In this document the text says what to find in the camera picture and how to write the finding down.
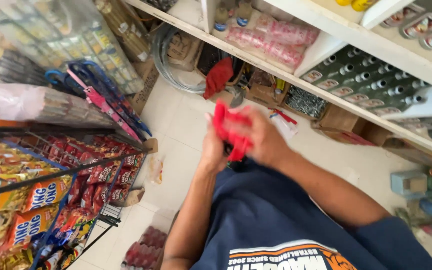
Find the white tiled floor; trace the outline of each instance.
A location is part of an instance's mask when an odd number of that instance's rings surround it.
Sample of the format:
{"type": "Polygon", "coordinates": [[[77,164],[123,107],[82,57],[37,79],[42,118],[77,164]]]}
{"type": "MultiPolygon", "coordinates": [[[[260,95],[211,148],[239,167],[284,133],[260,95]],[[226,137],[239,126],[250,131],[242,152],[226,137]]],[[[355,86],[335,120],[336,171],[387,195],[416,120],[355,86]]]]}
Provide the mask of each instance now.
{"type": "MultiPolygon", "coordinates": [[[[254,103],[245,100],[243,105],[247,104],[254,103]]],[[[125,208],[119,227],[109,230],[71,270],[118,270],[124,253],[147,226],[169,230],[200,158],[206,133],[204,113],[213,112],[214,107],[211,101],[174,89],[159,77],[141,118],[158,139],[157,155],[165,157],[163,182],[158,185],[145,181],[148,171],[145,162],[135,182],[135,186],[146,189],[142,201],[125,208]]],[[[311,130],[309,121],[291,116],[298,121],[299,129],[289,141],[293,149],[359,187],[388,210],[404,205],[405,201],[390,190],[389,174],[417,168],[416,164],[382,148],[337,143],[311,130]]],[[[95,230],[93,239],[103,231],[98,227],[95,230]]],[[[432,255],[431,237],[424,246],[432,255]]]]}

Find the pink plastic bag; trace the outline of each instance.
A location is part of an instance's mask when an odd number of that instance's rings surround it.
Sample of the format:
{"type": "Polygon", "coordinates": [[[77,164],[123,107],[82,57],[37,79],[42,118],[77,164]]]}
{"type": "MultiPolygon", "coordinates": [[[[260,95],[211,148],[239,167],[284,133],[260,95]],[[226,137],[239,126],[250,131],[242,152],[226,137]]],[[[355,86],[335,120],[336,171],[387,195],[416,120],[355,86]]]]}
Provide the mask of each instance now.
{"type": "Polygon", "coordinates": [[[261,14],[256,22],[256,30],[264,32],[266,37],[287,45],[312,45],[320,30],[310,25],[298,25],[286,21],[277,21],[267,14],[261,14]]]}
{"type": "Polygon", "coordinates": [[[238,46],[253,47],[278,62],[292,68],[297,68],[303,60],[303,54],[298,52],[295,46],[285,45],[274,38],[265,37],[264,33],[242,27],[231,27],[226,40],[236,43],[238,46]]]}

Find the person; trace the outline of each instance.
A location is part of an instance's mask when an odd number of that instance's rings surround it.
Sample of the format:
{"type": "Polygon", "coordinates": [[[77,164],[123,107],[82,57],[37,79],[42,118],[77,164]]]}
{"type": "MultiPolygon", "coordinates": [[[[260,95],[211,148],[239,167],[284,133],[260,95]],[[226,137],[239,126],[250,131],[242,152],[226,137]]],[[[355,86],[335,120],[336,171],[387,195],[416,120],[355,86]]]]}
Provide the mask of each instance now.
{"type": "Polygon", "coordinates": [[[403,220],[292,151],[261,112],[246,113],[254,146],[241,171],[224,169],[208,125],[162,270],[432,270],[403,220]]]}

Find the navy blue t-shirt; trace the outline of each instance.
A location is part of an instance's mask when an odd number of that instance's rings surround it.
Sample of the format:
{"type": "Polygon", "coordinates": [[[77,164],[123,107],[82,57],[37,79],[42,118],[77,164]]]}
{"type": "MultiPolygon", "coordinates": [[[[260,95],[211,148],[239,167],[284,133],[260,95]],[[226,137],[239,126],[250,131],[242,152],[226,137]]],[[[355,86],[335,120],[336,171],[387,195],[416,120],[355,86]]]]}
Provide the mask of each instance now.
{"type": "Polygon", "coordinates": [[[345,230],[296,182],[250,162],[217,176],[204,251],[191,269],[432,270],[432,258],[401,219],[345,230]]]}

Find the hand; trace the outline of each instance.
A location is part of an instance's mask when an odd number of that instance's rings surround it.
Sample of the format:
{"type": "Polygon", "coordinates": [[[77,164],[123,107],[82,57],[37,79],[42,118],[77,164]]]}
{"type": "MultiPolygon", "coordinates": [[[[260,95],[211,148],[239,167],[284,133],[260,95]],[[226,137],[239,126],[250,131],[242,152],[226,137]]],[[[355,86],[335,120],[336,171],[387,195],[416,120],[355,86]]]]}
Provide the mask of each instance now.
{"type": "Polygon", "coordinates": [[[294,154],[276,126],[261,111],[252,107],[241,113],[246,114],[252,122],[249,137],[254,145],[249,155],[257,163],[276,169],[278,163],[294,154]]]}
{"type": "Polygon", "coordinates": [[[199,167],[217,174],[226,167],[228,161],[223,154],[223,141],[216,135],[216,131],[213,127],[213,116],[209,113],[206,113],[204,116],[208,121],[208,126],[206,136],[202,141],[202,153],[199,167]]]}

